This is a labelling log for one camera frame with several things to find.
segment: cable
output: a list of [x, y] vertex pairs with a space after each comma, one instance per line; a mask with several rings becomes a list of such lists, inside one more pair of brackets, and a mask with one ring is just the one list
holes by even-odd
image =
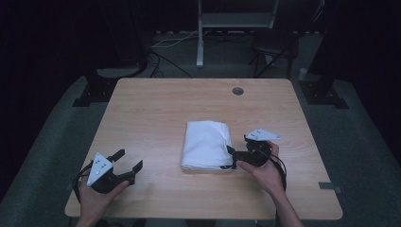
[[[206, 44], [221, 44], [221, 43], [234, 43], [234, 44], [243, 44], [248, 41], [250, 41], [253, 37], [249, 35], [248, 33], [241, 34], [239, 37], [234, 38], [235, 35], [233, 34], [224, 34], [223, 32], [217, 32], [218, 35], [215, 35], [215, 39], [219, 39], [216, 41], [208, 41], [207, 39], [204, 39], [204, 42]], [[207, 36], [207, 38], [211, 39], [213, 37], [213, 34], [210, 36]]]
[[185, 74], [187, 74], [190, 78], [193, 78], [189, 73], [187, 73], [187, 72], [186, 72], [185, 70], [183, 70], [180, 66], [178, 66], [177, 64], [175, 64], [173, 61], [168, 60], [167, 58], [161, 56], [160, 54], [154, 52], [153, 50], [150, 50], [150, 53], [156, 55], [158, 58], [162, 58], [162, 59], [168, 61], [169, 63], [171, 63], [172, 65], [174, 65], [174, 66], [177, 67], [178, 69], [180, 69], [182, 72], [184, 72]]
[[[284, 191], [286, 191], [287, 190], [287, 168], [286, 168], [286, 165], [284, 164], [284, 162], [278, 156], [276, 156], [274, 154], [267, 155], [265, 152], [263, 152], [263, 150], [261, 150], [259, 148], [255, 148], [255, 149], [259, 153], [262, 153], [264, 156], [266, 156], [274, 164], [275, 168], [280, 173], [281, 184], [283, 185]], [[276, 158], [278, 160], [278, 162], [274, 161], [271, 158], [271, 156]], [[280, 227], [281, 226], [280, 217], [278, 216], [278, 212], [277, 211], [276, 211], [276, 214], [275, 214], [275, 226], [276, 227]]]
[[77, 200], [80, 202], [80, 195], [79, 195], [79, 179], [83, 176], [83, 173], [90, 169], [92, 167], [92, 164], [94, 163], [94, 161], [91, 161], [91, 163], [89, 165], [87, 165], [85, 168], [83, 168], [80, 173], [77, 175], [77, 177], [74, 179], [73, 181], [73, 189], [74, 192], [76, 194]]
[[[174, 45], [176, 45], [176, 44], [179, 44], [180, 42], [182, 42], [182, 41], [184, 41], [184, 40], [189, 39], [189, 38], [190, 38], [194, 33], [196, 33], [196, 32], [198, 32], [198, 30], [193, 31], [191, 34], [189, 34], [188, 36], [186, 36], [186, 37], [184, 37], [184, 38], [182, 38], [182, 39], [165, 39], [165, 40], [162, 40], [162, 41], [158, 42], [157, 44], [155, 44], [155, 45], [153, 45], [153, 46], [151, 46], [151, 47], [152, 47], [152, 48], [168, 48], [168, 47], [172, 47], [172, 46], [174, 46]], [[171, 45], [158, 46], [158, 44], [162, 44], [162, 43], [164, 43], [164, 42], [169, 42], [169, 41], [177, 41], [177, 42], [174, 43], [174, 44], [171, 44]]]
[[68, 219], [68, 227], [71, 227], [73, 224], [73, 218], [70, 217], [70, 219]]
[[152, 64], [152, 66], [154, 66], [154, 69], [153, 69], [153, 71], [152, 71], [151, 74], [150, 74], [150, 78], [155, 78], [156, 73], [161, 73], [162, 76], [161, 76], [160, 78], [164, 78], [165, 75], [163, 74], [163, 72], [162, 72], [162, 71], [158, 71], [159, 65], [160, 65], [160, 57], [157, 56], [157, 55], [156, 55], [156, 57], [157, 57], [157, 62]]
[[321, 17], [321, 14], [323, 13], [324, 8], [325, 8], [325, 1], [323, 0], [322, 7], [320, 8], [318, 15], [315, 17], [315, 19], [313, 20], [312, 23], [315, 23], [319, 19], [319, 17]]

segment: dark background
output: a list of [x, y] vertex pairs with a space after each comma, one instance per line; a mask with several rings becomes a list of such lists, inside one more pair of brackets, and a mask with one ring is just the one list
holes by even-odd
[[[196, 0], [149, 2], [156, 29], [179, 32], [198, 28]], [[270, 7], [255, 0], [253, 4], [247, 2], [246, 8], [239, 0], [230, 2], [229, 7], [220, 7], [222, 1], [204, 0], [204, 6], [205, 10], [221, 11], [260, 11]], [[1, 199], [52, 108], [82, 76], [77, 34], [64, 3], [0, 3]], [[353, 83], [401, 163], [400, 3], [327, 0], [326, 5], [325, 14], [314, 28], [325, 36], [312, 66], [323, 75]]]

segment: wire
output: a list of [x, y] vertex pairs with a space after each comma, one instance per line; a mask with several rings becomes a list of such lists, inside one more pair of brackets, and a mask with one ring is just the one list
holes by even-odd
[[315, 17], [315, 19], [313, 19], [312, 23], [315, 23], [319, 19], [319, 17], [321, 17], [321, 14], [323, 13], [324, 8], [325, 8], [325, 1], [323, 0], [322, 7], [320, 8], [318, 15]]
[[68, 219], [68, 227], [71, 227], [73, 224], [73, 218], [70, 217], [70, 219]]
[[[168, 48], [168, 47], [172, 47], [172, 46], [174, 46], [174, 45], [176, 45], [176, 44], [179, 44], [180, 42], [182, 42], [182, 41], [184, 41], [184, 40], [187, 40], [187, 39], [191, 38], [191, 36], [192, 36], [193, 34], [195, 34], [196, 32], [198, 32], [198, 30], [193, 31], [191, 34], [189, 34], [188, 36], [186, 36], [186, 37], [184, 37], [184, 38], [182, 38], [182, 39], [165, 39], [165, 40], [162, 40], [162, 41], [158, 42], [157, 44], [155, 44], [155, 45], [153, 45], [153, 46], [151, 46], [151, 47], [152, 47], [152, 48]], [[164, 43], [164, 42], [170, 42], [170, 41], [177, 41], [177, 42], [174, 43], [174, 44], [171, 44], [171, 45], [162, 45], [162, 46], [159, 46], [159, 45], [158, 45], [158, 44], [162, 44], [162, 43]]]
[[85, 168], [83, 168], [80, 173], [77, 175], [77, 177], [74, 179], [73, 181], [73, 189], [74, 192], [76, 194], [77, 200], [80, 202], [80, 195], [79, 195], [79, 179], [80, 177], [82, 177], [83, 173], [90, 169], [92, 167], [92, 164], [94, 163], [94, 161], [91, 161], [91, 163], [89, 165], [87, 165]]
[[277, 156], [274, 155], [274, 154], [271, 154], [271, 156], [273, 156], [274, 158], [276, 158], [276, 159], [281, 163], [281, 165], [282, 165], [283, 168], [284, 168], [284, 173], [287, 175], [287, 168], [286, 168], [286, 165], [284, 164], [283, 160], [281, 160], [279, 157], [277, 157]]
[[163, 57], [162, 55], [160, 55], [160, 54], [154, 52], [154, 51], [151, 50], [151, 49], [150, 49], [150, 53], [156, 55], [158, 58], [162, 58], [162, 59], [168, 61], [169, 63], [171, 63], [172, 65], [174, 65], [174, 66], [177, 67], [178, 69], [180, 69], [182, 72], [184, 72], [185, 74], [187, 74], [190, 78], [193, 78], [189, 73], [187, 73], [187, 72], [186, 72], [185, 70], [183, 70], [180, 66], [178, 66], [177, 64], [175, 64], [173, 61], [170, 61], [169, 59]]
[[157, 57], [157, 62], [156, 62], [156, 63], [154, 63], [154, 60], [153, 60], [153, 58], [152, 58], [150, 55], [149, 55], [149, 57], [150, 57], [150, 59], [151, 59], [151, 61], [152, 61], [152, 66], [154, 66], [154, 69], [153, 69], [153, 71], [152, 71], [151, 74], [150, 74], [150, 78], [154, 78], [155, 75], [156, 75], [157, 70], [159, 69], [160, 57], [156, 55], [156, 57]]
[[223, 32], [216, 32], [213, 33], [212, 35], [207, 36], [208, 39], [203, 39], [206, 44], [221, 44], [221, 43], [234, 43], [234, 44], [244, 44], [248, 41], [250, 41], [253, 36], [248, 34], [248, 33], [243, 33], [239, 37], [236, 36], [236, 34], [232, 33], [223, 33]]

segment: gray carpet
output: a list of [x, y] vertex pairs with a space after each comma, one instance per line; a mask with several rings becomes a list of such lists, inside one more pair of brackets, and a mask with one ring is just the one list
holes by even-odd
[[[159, 35], [156, 40], [187, 34]], [[292, 81], [312, 130], [327, 172], [338, 194], [343, 218], [333, 221], [304, 220], [305, 226], [401, 226], [401, 170], [380, 133], [365, 112], [352, 84], [336, 80], [334, 88], [349, 109], [331, 105], [308, 105], [297, 76], [311, 63], [322, 37], [307, 35], [301, 40], [300, 56], [294, 62]], [[186, 41], [155, 52], [178, 64], [193, 78], [251, 78], [254, 56], [250, 37], [217, 43], [206, 38], [205, 65], [196, 67], [196, 41]], [[139, 77], [149, 77], [157, 62], [149, 56], [149, 66]], [[104, 75], [128, 73], [130, 69], [101, 70]], [[284, 78], [286, 62], [278, 61], [263, 78]], [[156, 77], [186, 78], [171, 63], [161, 59]], [[66, 186], [79, 172], [91, 146], [107, 103], [72, 107], [86, 81], [80, 78], [62, 97], [38, 135], [30, 153], [0, 205], [1, 226], [74, 226], [75, 219], [64, 214], [71, 190]], [[130, 226], [132, 220], [115, 220]], [[272, 221], [261, 221], [272, 226]], [[185, 226], [179, 219], [153, 219], [147, 226]], [[220, 220], [217, 226], [254, 226], [252, 221]]]

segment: table leg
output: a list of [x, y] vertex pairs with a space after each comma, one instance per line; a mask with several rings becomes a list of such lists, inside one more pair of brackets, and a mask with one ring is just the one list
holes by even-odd
[[197, 67], [203, 67], [203, 27], [201, 21], [201, 0], [198, 0], [198, 56], [197, 56]]

